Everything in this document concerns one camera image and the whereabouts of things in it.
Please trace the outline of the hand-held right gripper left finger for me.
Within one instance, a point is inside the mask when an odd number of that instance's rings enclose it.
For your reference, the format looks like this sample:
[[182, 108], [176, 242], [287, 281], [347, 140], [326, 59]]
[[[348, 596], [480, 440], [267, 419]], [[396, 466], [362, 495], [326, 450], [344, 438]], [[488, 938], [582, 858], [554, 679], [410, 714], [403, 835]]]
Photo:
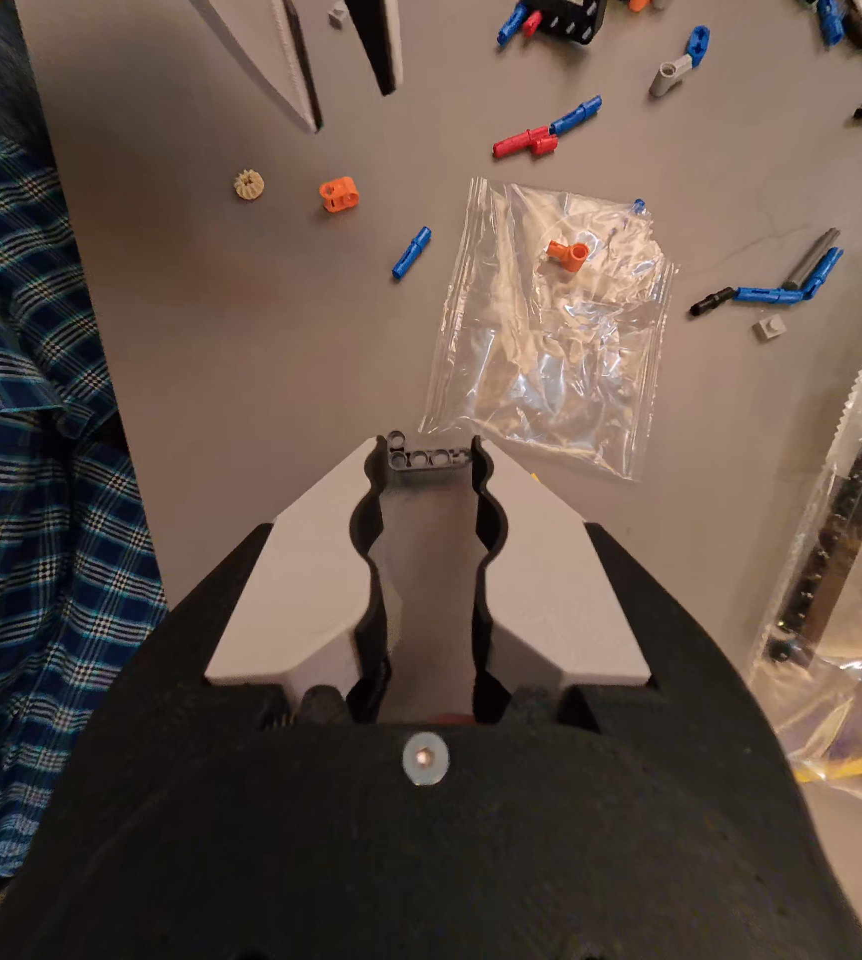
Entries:
[[271, 523], [204, 672], [271, 685], [297, 709], [312, 688], [373, 722], [390, 680], [388, 607], [371, 549], [384, 532], [388, 441], [370, 438]]

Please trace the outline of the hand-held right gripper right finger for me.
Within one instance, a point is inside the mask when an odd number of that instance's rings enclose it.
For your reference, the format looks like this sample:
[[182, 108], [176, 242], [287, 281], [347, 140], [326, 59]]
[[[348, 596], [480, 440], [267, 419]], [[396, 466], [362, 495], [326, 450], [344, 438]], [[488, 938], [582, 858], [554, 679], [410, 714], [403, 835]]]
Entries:
[[513, 694], [557, 707], [572, 688], [652, 678], [582, 516], [490, 440], [471, 444], [475, 534], [472, 710], [496, 723]]

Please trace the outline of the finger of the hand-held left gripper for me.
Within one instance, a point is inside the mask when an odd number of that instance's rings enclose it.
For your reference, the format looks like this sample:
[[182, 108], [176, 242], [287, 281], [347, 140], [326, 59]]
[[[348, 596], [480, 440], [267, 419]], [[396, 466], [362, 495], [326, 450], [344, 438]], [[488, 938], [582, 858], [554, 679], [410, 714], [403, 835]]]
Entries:
[[262, 90], [308, 132], [321, 130], [312, 67], [292, 1], [200, 1], [198, 12]]
[[345, 1], [382, 96], [403, 81], [403, 54], [398, 1]]

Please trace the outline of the dark grey lego beam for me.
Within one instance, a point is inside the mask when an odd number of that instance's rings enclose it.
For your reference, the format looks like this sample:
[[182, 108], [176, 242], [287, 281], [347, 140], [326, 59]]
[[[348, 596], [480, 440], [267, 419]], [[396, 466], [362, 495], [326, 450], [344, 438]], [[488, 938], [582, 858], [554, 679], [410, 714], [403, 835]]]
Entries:
[[425, 489], [454, 486], [470, 476], [472, 451], [467, 447], [432, 448], [408, 444], [405, 433], [387, 434], [389, 489]]

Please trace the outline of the red lego pin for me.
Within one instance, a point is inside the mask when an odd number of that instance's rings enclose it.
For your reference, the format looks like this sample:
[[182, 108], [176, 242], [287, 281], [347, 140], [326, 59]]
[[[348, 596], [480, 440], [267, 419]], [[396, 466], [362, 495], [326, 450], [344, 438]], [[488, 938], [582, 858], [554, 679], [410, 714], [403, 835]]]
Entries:
[[529, 152], [540, 158], [557, 150], [557, 145], [558, 137], [548, 126], [534, 127], [494, 143], [492, 156], [499, 161], [521, 152]]

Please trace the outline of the black lego assembly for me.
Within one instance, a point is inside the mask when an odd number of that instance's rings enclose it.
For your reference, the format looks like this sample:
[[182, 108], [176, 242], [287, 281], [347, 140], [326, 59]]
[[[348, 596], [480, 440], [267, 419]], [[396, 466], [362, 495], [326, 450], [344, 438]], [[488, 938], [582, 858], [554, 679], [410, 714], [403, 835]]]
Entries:
[[609, 1], [517, 1], [497, 34], [505, 49], [516, 37], [536, 34], [580, 46], [589, 45], [602, 29]]

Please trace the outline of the grey lego connector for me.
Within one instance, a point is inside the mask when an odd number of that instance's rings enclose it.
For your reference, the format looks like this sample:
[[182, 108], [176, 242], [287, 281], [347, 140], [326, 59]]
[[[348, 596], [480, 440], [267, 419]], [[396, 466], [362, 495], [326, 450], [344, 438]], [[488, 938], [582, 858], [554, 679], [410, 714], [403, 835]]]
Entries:
[[665, 61], [657, 70], [649, 89], [650, 97], [661, 99], [679, 86], [694, 69], [694, 59], [690, 54]]

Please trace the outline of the thin yellow lego axle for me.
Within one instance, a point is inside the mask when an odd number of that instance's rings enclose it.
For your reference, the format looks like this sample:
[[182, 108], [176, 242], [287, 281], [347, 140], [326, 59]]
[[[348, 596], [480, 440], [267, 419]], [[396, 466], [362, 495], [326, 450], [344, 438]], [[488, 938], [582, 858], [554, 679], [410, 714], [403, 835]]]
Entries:
[[836, 761], [809, 760], [795, 766], [794, 776], [800, 785], [862, 777], [862, 756]]

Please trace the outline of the dark grey lego axle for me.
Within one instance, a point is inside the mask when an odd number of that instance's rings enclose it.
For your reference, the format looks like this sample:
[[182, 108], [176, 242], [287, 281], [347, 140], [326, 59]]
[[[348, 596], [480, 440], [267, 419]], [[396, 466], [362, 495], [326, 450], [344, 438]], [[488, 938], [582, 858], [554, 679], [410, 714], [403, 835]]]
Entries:
[[835, 226], [821, 234], [815, 243], [808, 248], [804, 256], [799, 259], [793, 270], [790, 271], [782, 283], [781, 289], [792, 292], [801, 290], [818, 268], [822, 259], [836, 245], [840, 235], [840, 229]]

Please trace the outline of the small clear zip bag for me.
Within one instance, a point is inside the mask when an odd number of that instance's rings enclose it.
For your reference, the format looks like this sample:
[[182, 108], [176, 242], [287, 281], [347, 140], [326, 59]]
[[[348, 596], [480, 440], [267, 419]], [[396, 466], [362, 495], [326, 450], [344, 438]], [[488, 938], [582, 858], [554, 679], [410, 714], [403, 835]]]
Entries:
[[[641, 479], [677, 266], [653, 214], [472, 178], [420, 432], [465, 429]], [[587, 244], [581, 270], [545, 256]]]

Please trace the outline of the large clear plastic bag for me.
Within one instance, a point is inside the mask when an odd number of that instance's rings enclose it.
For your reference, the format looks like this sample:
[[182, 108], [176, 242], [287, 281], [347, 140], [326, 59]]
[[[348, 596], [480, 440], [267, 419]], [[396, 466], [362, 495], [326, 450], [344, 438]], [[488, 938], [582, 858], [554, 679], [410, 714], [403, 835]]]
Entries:
[[862, 796], [862, 367], [774, 589], [749, 687], [800, 784]]

